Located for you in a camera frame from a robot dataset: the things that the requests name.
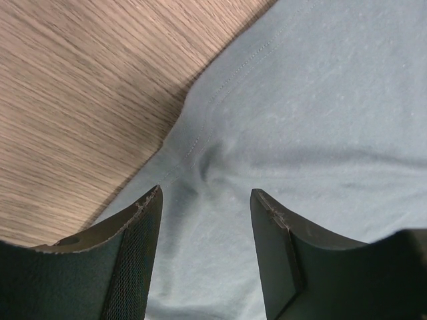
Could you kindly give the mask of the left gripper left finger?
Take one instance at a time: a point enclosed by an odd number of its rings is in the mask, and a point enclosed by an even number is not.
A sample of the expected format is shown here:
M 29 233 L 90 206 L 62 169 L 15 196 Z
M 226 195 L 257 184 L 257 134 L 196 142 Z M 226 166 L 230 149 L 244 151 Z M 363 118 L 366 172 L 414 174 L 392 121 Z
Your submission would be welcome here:
M 1 242 L 2 319 L 143 319 L 163 207 L 160 187 L 53 245 Z

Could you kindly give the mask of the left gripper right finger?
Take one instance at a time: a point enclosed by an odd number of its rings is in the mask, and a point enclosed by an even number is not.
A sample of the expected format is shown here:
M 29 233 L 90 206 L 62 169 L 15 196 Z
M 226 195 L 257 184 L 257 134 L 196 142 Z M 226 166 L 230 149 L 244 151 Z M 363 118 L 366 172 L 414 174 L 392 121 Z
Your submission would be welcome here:
M 426 231 L 374 243 L 329 231 L 261 189 L 251 193 L 268 319 L 425 319 Z

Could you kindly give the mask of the grey-blue t shirt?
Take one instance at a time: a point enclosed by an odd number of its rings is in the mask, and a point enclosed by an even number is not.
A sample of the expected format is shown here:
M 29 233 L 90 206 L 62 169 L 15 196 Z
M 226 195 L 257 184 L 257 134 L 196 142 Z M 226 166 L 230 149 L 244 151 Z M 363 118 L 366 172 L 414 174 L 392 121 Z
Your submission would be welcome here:
M 102 217 L 155 185 L 148 319 L 265 318 L 255 188 L 359 241 L 425 227 L 426 2 L 276 2 Z

